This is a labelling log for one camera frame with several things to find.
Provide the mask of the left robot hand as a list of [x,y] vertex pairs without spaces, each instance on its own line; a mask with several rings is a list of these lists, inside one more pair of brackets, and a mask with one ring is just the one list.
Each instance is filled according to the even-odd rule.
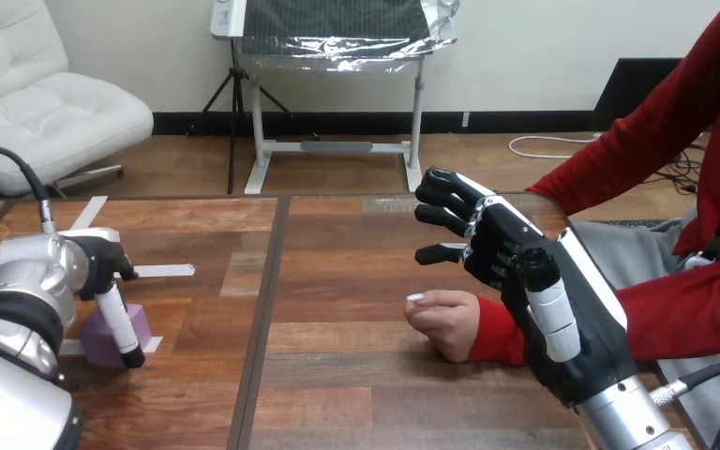
[[126,368],[140,368],[145,362],[142,345],[129,318],[126,304],[115,281],[139,277],[127,256],[120,235],[110,228],[63,231],[68,243],[76,244],[85,256],[87,275],[74,287],[83,301],[94,300],[109,327],[121,361]]

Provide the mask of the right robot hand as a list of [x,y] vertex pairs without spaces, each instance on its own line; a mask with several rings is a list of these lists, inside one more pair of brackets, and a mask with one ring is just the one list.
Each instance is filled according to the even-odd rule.
[[437,167],[415,195],[417,220],[457,236],[418,249],[416,261],[460,264],[501,296],[476,296],[466,362],[525,365],[567,408],[636,373],[625,311],[573,230],[549,237],[504,196]]

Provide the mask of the person's hand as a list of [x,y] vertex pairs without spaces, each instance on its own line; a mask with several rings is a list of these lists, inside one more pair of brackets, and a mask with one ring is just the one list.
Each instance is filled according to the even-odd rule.
[[475,295],[446,290],[414,293],[406,297],[404,315],[408,324],[426,336],[447,360],[469,360],[480,318]]

